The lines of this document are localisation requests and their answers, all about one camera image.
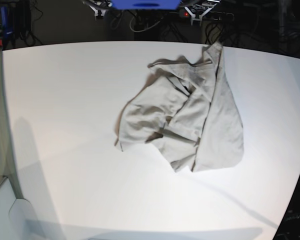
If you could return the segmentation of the black power strip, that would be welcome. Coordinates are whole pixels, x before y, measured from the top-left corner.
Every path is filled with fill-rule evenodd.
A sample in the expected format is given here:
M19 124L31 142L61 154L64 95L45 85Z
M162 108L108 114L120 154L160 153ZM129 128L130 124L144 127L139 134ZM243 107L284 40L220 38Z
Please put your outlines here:
M186 9L181 9L178 12L181 18L190 19L194 21L200 21L200 20L234 21L235 20L235 15L229 12L209 11L203 17L200 17L202 13L203 11L200 11L199 14L195 14L195 13L190 14Z

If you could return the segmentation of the blue plastic box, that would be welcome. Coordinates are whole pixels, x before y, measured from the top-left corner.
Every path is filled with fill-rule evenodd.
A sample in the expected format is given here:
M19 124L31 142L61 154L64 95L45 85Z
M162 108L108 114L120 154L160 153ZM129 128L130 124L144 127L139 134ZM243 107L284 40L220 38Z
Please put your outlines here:
M112 0L118 10L175 10L180 0Z

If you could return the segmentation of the beige t-shirt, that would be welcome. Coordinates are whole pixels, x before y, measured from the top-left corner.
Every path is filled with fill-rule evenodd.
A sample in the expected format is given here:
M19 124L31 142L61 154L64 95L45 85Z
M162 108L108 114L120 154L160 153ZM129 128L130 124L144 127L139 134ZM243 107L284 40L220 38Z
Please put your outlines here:
M154 81L127 103L116 147L154 145L176 172L232 168L244 156L244 128L228 84L224 47L203 48L196 63L159 59Z

